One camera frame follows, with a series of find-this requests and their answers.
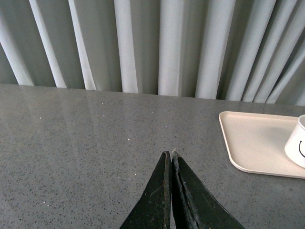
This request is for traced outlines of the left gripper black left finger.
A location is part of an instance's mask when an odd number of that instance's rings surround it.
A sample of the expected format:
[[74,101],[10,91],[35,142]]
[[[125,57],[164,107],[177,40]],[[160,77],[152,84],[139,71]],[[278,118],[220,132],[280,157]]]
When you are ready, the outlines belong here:
[[168,151],[159,161],[122,229],[168,229],[170,227],[172,193],[172,164]]

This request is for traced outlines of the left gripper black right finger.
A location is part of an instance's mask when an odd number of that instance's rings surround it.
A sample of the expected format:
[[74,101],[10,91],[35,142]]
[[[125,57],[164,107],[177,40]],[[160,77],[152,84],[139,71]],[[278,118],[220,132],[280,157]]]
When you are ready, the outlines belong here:
[[173,151],[172,166],[173,217],[177,229],[244,228],[176,151]]

